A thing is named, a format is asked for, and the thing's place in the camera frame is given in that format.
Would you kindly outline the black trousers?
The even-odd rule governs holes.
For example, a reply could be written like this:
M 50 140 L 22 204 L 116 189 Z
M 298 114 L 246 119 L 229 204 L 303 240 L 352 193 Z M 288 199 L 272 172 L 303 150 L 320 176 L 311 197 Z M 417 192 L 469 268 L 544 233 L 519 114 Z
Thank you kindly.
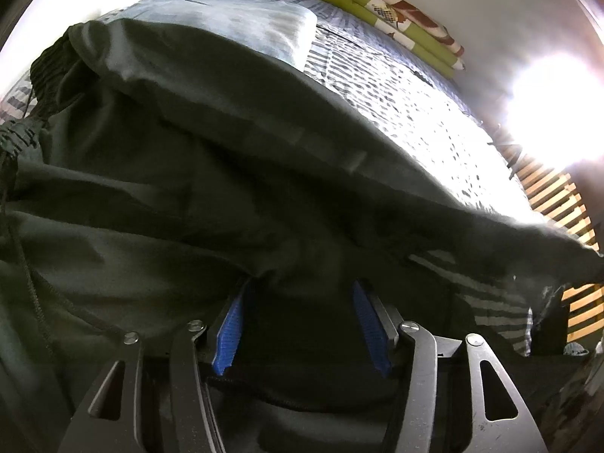
M 33 85 L 1 129 L 3 451 L 602 450 L 602 357 L 519 356 L 412 259 L 544 321 L 603 275 L 575 238 L 461 205 L 336 94 L 202 29 L 80 23 Z M 355 281 L 397 326 L 388 377 Z

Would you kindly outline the striped blue grey bedspread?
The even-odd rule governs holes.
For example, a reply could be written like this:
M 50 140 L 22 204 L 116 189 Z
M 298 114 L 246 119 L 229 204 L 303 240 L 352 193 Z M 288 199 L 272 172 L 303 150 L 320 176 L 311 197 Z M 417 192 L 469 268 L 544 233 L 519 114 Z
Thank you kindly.
M 357 109 L 464 206 L 523 223 L 542 223 L 520 181 L 460 99 L 453 82 L 368 23 L 322 0 L 257 0 L 305 7 L 316 17 L 304 72 Z M 30 72 L 1 101 L 1 128 L 37 104 Z M 503 283 L 462 276 L 453 256 L 412 258 L 456 283 L 476 322 L 503 336 L 520 355 L 536 355 L 530 304 Z

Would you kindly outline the folded light blue towel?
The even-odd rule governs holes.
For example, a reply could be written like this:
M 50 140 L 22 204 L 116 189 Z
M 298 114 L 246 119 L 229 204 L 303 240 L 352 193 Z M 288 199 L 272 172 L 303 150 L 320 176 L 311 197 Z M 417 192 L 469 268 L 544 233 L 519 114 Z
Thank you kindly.
M 103 23 L 132 18 L 206 30 L 303 71 L 316 15 L 294 3 L 267 0 L 140 0 L 98 17 Z

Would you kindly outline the folded green floral blanket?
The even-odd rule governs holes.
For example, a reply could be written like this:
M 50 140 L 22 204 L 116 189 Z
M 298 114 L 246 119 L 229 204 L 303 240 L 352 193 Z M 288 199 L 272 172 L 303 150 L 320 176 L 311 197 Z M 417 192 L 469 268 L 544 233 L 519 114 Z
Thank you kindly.
M 322 0 L 367 23 L 451 79 L 466 69 L 465 49 L 443 25 L 407 0 Z

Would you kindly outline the wooden slatted bed rail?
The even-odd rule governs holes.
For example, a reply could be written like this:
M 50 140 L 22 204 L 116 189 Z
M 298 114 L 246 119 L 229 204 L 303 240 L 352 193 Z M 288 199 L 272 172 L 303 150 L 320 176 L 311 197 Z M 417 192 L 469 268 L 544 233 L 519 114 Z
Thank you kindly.
M 516 166 L 528 202 L 536 213 L 577 238 L 585 247 L 598 251 L 595 226 L 571 174 L 547 166 L 522 149 Z M 603 329 L 603 284 L 591 282 L 562 293 L 568 307 L 567 342 L 578 342 Z

